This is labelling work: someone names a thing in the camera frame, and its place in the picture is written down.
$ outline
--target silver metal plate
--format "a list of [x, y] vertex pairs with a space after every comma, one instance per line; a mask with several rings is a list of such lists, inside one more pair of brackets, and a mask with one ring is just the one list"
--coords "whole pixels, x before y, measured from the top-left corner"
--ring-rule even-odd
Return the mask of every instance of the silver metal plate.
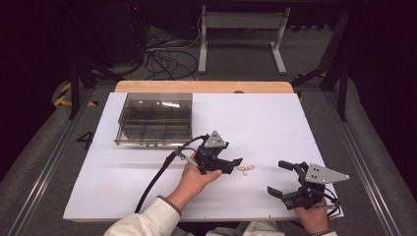
[[317, 164], [310, 164], [306, 174], [306, 181], [318, 184], [330, 184], [350, 179], [349, 175], [327, 169]]

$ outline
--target person's arm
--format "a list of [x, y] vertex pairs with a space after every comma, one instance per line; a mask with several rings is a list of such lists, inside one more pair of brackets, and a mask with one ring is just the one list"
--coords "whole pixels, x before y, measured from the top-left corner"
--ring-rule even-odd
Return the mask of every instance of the person's arm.
[[[326, 200], [323, 198], [320, 203], [321, 206], [326, 205]], [[328, 224], [328, 211], [323, 208], [317, 208], [312, 206], [309, 209], [303, 207], [297, 207], [294, 209], [295, 212], [300, 216], [301, 223], [307, 233], [317, 236], [336, 236], [337, 234], [329, 227]]]
[[167, 198], [158, 196], [143, 213], [120, 219], [104, 236], [171, 235], [187, 204], [220, 175], [221, 170], [202, 175], [196, 166], [187, 163], [180, 183]]

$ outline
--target dark background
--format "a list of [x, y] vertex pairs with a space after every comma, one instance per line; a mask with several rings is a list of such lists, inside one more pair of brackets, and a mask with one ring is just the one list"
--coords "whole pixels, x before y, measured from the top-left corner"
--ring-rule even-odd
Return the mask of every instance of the dark background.
[[[94, 4], [2, 1], [1, 178], [53, 113], [52, 93], [68, 79], [75, 60], [88, 57], [103, 67], [141, 63], [140, 51], [135, 47], [141, 36], [130, 28], [132, 13], [127, 14], [126, 6], [117, 2], [103, 2], [99, 7]], [[340, 44], [361, 102], [415, 198], [416, 10], [416, 4], [405, 0], [378, 1], [373, 7], [355, 8]], [[134, 14], [148, 16], [152, 25], [191, 37], [196, 33], [192, 26], [199, 13], [199, 7], [184, 4], [170, 8], [142, 6]], [[334, 26], [339, 14], [334, 7], [295, 7], [288, 25], [296, 30], [301, 26]]]

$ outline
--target transparent plastic box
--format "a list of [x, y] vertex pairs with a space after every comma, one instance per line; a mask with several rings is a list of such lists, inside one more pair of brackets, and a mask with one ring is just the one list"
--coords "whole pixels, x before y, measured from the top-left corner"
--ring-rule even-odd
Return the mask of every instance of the transparent plastic box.
[[128, 93], [115, 143], [177, 148], [192, 139], [191, 93]]

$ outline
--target wire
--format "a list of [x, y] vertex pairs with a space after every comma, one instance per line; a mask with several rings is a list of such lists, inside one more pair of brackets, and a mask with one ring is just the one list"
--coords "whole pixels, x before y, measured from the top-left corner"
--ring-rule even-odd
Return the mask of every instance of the wire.
[[142, 208], [142, 205], [144, 204], [145, 199], [147, 198], [148, 193], [150, 192], [153, 185], [156, 183], [156, 181], [159, 179], [159, 177], [162, 175], [162, 173], [165, 171], [166, 168], [168, 168], [169, 164], [174, 160], [174, 158], [178, 155], [178, 153], [181, 153], [181, 151], [188, 146], [190, 143], [197, 141], [197, 140], [206, 140], [209, 138], [209, 135], [204, 136], [198, 136], [190, 141], [186, 142], [184, 145], [178, 147], [176, 150], [172, 151], [171, 154], [169, 154], [165, 161], [163, 162], [162, 166], [160, 167], [159, 171], [156, 173], [156, 175], [153, 177], [153, 179], [148, 184], [148, 187], [145, 189], [144, 193], [142, 194], [141, 199], [139, 200], [139, 203], [135, 209], [135, 213], [139, 213], [139, 211]]

